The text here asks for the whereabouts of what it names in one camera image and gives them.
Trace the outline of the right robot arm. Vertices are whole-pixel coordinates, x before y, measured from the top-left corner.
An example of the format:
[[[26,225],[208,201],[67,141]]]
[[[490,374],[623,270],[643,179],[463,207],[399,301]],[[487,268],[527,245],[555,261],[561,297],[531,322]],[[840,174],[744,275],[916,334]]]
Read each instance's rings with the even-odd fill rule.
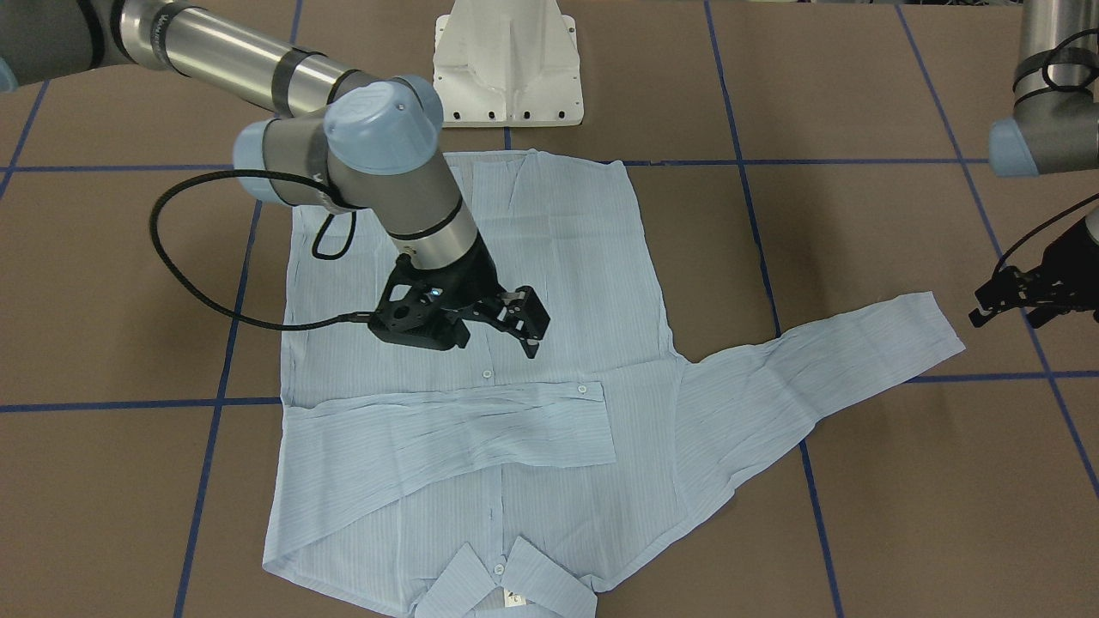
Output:
[[[160,195],[149,239],[173,277],[217,312],[271,331],[365,324],[402,347],[466,347],[467,322],[514,336],[537,355],[550,314],[532,287],[500,285],[482,232],[440,152],[443,106],[419,76],[380,79],[322,52],[271,38],[187,1],[4,1],[3,91],[115,65],[137,65],[208,82],[271,112],[236,137],[232,172],[203,173]],[[263,203],[325,208],[313,257],[337,261],[321,243],[337,216],[371,212],[397,257],[370,312],[306,324],[249,318],[200,293],[160,242],[173,197],[238,179]]]

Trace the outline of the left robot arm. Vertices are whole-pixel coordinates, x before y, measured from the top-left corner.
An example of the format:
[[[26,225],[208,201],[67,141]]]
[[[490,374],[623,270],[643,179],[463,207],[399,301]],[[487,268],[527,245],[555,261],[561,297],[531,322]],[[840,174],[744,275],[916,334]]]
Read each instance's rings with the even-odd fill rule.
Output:
[[[1026,1],[1023,5],[1013,110],[993,122],[989,164],[1001,179],[1094,172],[1098,165],[1098,8],[1095,1]],[[1039,329],[1074,312],[1096,313],[1098,223],[1096,197],[1069,207],[1080,214],[1048,244],[1039,265],[1021,271],[1004,250],[992,277],[976,293],[972,325],[1024,309]]]

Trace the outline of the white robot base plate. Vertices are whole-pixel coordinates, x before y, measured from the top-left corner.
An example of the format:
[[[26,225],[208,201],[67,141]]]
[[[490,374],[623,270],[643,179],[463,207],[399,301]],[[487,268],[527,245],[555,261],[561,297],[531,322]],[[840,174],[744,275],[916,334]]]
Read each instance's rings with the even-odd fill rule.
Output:
[[[580,43],[556,1],[456,1],[434,24],[444,128],[569,128],[585,101]]]

